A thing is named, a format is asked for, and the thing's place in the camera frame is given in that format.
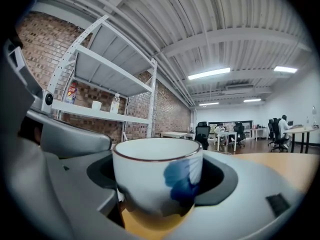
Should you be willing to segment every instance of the white cup on shelf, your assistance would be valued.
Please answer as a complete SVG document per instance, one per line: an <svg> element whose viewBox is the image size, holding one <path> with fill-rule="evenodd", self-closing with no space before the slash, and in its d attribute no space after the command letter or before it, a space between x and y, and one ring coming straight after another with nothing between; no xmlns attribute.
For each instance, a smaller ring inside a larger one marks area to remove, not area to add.
<svg viewBox="0 0 320 240"><path fill-rule="evenodd" d="M100 109L101 109L101 105L102 105L102 103L101 103L100 101L94 100L94 101L92 102L92 104L91 104L91 108L92 108L93 110L100 110Z"/></svg>

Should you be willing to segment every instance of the white wall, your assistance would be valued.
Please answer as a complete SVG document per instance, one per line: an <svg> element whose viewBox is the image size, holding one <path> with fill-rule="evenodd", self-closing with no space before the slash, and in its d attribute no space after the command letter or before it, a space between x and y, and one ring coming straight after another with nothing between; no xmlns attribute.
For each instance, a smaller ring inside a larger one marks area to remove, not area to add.
<svg viewBox="0 0 320 240"><path fill-rule="evenodd" d="M253 121L254 125L261 124L260 106L232 106L230 108L198 109L196 123L199 122L236 122Z"/></svg>
<svg viewBox="0 0 320 240"><path fill-rule="evenodd" d="M316 122L320 124L320 74L310 70L303 78L290 88L268 100L261 106L261 117L264 124L268 119L287 116L287 122L293 121L295 125L306 124L309 117L313 123L312 107L317 110ZM301 134L296 134L295 141L301 141ZM310 133L310 143L320 143L320 130Z"/></svg>

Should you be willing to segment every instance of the cup rim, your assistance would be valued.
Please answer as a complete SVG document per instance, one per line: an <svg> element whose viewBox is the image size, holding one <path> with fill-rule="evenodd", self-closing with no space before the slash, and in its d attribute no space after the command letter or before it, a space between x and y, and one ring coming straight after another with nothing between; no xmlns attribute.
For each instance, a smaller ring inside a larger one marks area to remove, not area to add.
<svg viewBox="0 0 320 240"><path fill-rule="evenodd" d="M141 161L141 162L168 162L168 161L174 161L174 160L178 160L178 159L182 159L182 158L187 158L187 157L190 157L196 153L198 153L201 149L202 149L202 145L201 143L195 141L195 140L189 140L189 139L184 139L184 138L175 138L175 140L182 140L182 141L189 141L189 142L195 142L198 144L198 147L196 148L195 151L192 151L191 153L189 154L185 154L185 155L182 155L182 156L179 156L179 157L174 157L174 158L169 158L169 159L157 159L157 160L154 160L154 159L142 159L142 158L135 158L135 157L131 157L131 156L127 156L125 154L122 154L120 152L118 152L116 150L116 147L121 144L121 143L125 143L125 142L132 142L132 141L138 141L138 140L144 140L144 139L164 139L164 138L160 138L160 137L157 137L157 138L139 138L139 139L130 139L130 140L126 140L126 141L123 141L123 142L119 142L117 143L114 147L113 147L113 152L115 154L117 154L118 156L120 157L123 157L123 158L126 158L126 159L130 159L130 160L135 160L135 161Z"/></svg>

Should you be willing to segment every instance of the white shelving unit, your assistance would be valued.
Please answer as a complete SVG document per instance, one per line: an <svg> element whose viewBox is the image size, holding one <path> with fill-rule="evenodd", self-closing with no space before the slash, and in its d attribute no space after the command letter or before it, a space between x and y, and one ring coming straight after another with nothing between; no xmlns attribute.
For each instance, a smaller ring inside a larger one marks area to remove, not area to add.
<svg viewBox="0 0 320 240"><path fill-rule="evenodd" d="M50 79L47 90L55 92L58 80L65 67L75 64L68 84L64 89L62 100L73 80L85 83L91 87L126 98L125 112L114 114L101 110L65 103L54 100L52 108L64 113L79 116L123 122L122 140L126 137L126 122L147 124L147 138L151 137L152 118L155 100L155 87L157 76L157 62L148 59L128 38L109 25L105 15L89 26L68 48ZM81 45L85 38L96 30L88 48ZM135 75L152 69L151 87L135 77ZM127 116L129 97L150 92L148 119Z"/></svg>

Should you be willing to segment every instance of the table leg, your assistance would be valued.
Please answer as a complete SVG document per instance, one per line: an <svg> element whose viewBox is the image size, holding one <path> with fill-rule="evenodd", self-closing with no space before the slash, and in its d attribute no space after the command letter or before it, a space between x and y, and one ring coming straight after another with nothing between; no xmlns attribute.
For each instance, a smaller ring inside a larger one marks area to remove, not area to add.
<svg viewBox="0 0 320 240"><path fill-rule="evenodd" d="M219 148L220 148L220 134L218 134L218 151L219 151Z"/></svg>
<svg viewBox="0 0 320 240"><path fill-rule="evenodd" d="M300 153L303 153L303 152L304 152L304 143L305 143L305 133L303 132L303 133L302 133L302 136L301 136L301 148L300 148Z"/></svg>
<svg viewBox="0 0 320 240"><path fill-rule="evenodd" d="M233 148L234 152L236 152L236 146L237 146L237 134L234 135L234 148Z"/></svg>
<svg viewBox="0 0 320 240"><path fill-rule="evenodd" d="M296 134L292 134L292 143L291 143L291 153L294 152L294 149L295 149L295 137L296 137Z"/></svg>
<svg viewBox="0 0 320 240"><path fill-rule="evenodd" d="M310 132L308 131L306 133L306 143L305 143L305 153L308 154L309 150L309 138L310 138Z"/></svg>

